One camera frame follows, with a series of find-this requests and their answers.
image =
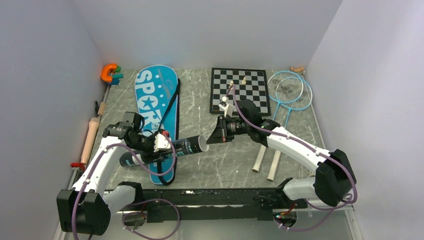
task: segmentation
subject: table surface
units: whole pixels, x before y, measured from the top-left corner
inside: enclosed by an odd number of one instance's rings
[[[99,148],[103,129],[109,124],[120,122],[124,112],[137,112],[134,81],[140,70],[121,71],[124,78],[119,85],[110,88],[91,157]],[[209,113],[211,69],[176,69],[175,72],[181,80],[179,138],[199,134],[208,138],[215,129],[218,116]],[[266,76],[269,78],[275,72],[277,70],[266,70]],[[270,104],[273,114],[277,104],[272,100]],[[287,113],[288,110],[281,106],[275,118],[276,122],[284,123]],[[292,111],[287,130],[317,147],[323,147],[311,107],[303,111]],[[208,152],[180,157],[175,180],[169,186],[153,184],[149,174],[140,166],[124,168],[117,159],[107,189],[115,189],[123,181],[141,183],[144,189],[273,188],[286,178],[301,179],[310,174],[306,167],[282,153],[275,181],[268,181],[267,176],[275,151],[266,150],[259,173],[254,173],[252,167],[260,147],[247,135],[240,135],[235,136],[233,142],[210,145]]]

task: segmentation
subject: black strap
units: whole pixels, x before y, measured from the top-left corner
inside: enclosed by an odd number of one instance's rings
[[[178,83],[176,84],[175,92],[173,93],[173,95],[172,95],[172,97],[169,101],[168,107],[166,108],[165,112],[163,113],[162,119],[160,120],[159,127],[162,126],[162,122],[164,121],[165,117],[167,116],[168,112],[170,111],[172,105],[174,105],[175,99],[180,94],[180,85],[181,85],[181,81],[178,78]],[[175,125],[176,125],[175,139],[178,139],[178,133],[180,131],[180,98],[178,98],[178,102],[176,103],[176,124]],[[175,164],[173,166],[173,176],[172,176],[172,179],[170,181],[165,181],[163,176],[158,176],[159,181],[162,183],[162,185],[168,186],[168,185],[172,184],[173,181],[175,180],[176,171],[177,171],[177,158],[175,158]],[[160,162],[160,161],[157,162],[157,173],[158,174],[162,173],[162,162]]]

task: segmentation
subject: white racket handle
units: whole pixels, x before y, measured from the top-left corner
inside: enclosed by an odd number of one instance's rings
[[[276,171],[278,167],[278,162],[280,161],[281,152],[275,151],[274,158],[272,159],[271,168],[269,169],[268,177],[266,180],[274,182],[274,177],[276,176]]]
[[[259,173],[259,168],[261,168],[262,159],[264,159],[264,154],[266,150],[267,150],[266,146],[264,145],[260,146],[259,153],[257,154],[256,161],[254,162],[254,165],[252,168],[252,171],[254,173]]]

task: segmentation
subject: racket handle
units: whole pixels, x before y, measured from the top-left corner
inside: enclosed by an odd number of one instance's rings
[[[278,167],[278,162],[280,161],[281,152],[275,151],[274,158],[272,159],[271,169],[269,169],[268,177],[266,180],[274,182],[274,177],[276,176],[276,171]]]
[[[254,162],[252,171],[254,173],[259,173],[259,168],[261,168],[262,159],[264,158],[265,151],[267,147],[264,145],[260,146],[259,153],[257,154],[256,161]]]
[[[92,153],[94,139],[96,139],[96,133],[99,129],[100,121],[97,117],[91,118],[88,123],[88,133],[85,139],[84,149],[82,150],[81,163],[87,165],[90,160],[90,154]]]

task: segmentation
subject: red object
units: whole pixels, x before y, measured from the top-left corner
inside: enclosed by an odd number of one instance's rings
[[[82,162],[73,162],[70,164],[70,166],[72,168],[79,168],[81,169],[83,172],[86,170],[86,166],[84,165],[84,163]]]

